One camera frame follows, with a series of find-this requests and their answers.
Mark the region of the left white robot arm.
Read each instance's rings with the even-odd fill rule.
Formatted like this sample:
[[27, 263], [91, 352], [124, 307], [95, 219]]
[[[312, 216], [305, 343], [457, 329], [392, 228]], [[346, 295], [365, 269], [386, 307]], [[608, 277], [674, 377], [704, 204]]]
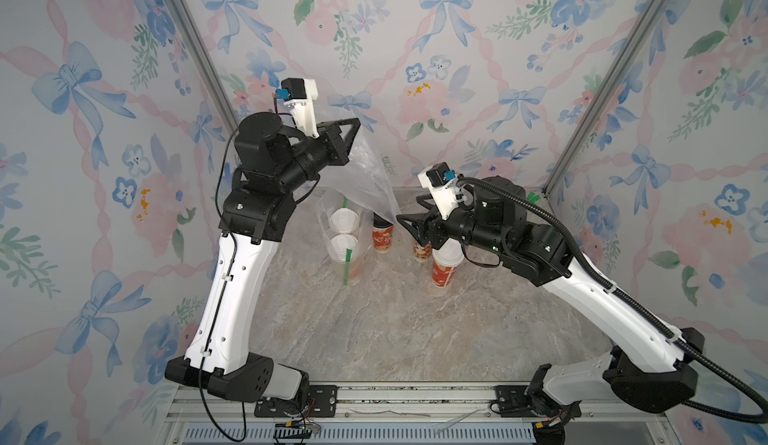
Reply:
[[361, 123], [321, 123], [312, 137], [276, 113], [244, 119], [234, 138], [241, 165], [219, 212], [221, 236], [209, 297], [186, 352], [170, 360], [167, 380], [234, 402], [263, 397], [303, 408], [306, 372], [249, 349], [249, 330], [263, 280], [298, 201], [294, 193], [323, 169], [344, 166]]

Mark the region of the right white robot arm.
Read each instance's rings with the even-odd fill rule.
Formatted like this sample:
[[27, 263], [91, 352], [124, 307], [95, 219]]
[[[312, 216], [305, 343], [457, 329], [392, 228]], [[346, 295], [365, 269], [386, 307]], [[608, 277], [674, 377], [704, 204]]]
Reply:
[[693, 358], [674, 342], [691, 339], [699, 351], [702, 335], [673, 328], [666, 337], [658, 329], [661, 320], [630, 304], [564, 225], [527, 199], [524, 188], [500, 176], [464, 177], [444, 163], [425, 169], [418, 179], [427, 192], [417, 201], [426, 211], [401, 214], [397, 221], [419, 244], [493, 254], [499, 266], [563, 300], [613, 343], [592, 360], [540, 366], [523, 397], [501, 407], [501, 413], [527, 410], [552, 418], [574, 413], [583, 401], [620, 400], [659, 414], [694, 397]]

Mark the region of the clear plastic carrier bag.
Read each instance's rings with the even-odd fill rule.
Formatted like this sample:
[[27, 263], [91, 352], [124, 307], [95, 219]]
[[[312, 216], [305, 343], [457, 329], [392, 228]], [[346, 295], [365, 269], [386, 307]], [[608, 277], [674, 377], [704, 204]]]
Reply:
[[315, 212], [341, 283], [359, 283], [373, 252], [373, 212], [331, 189], [322, 194]]

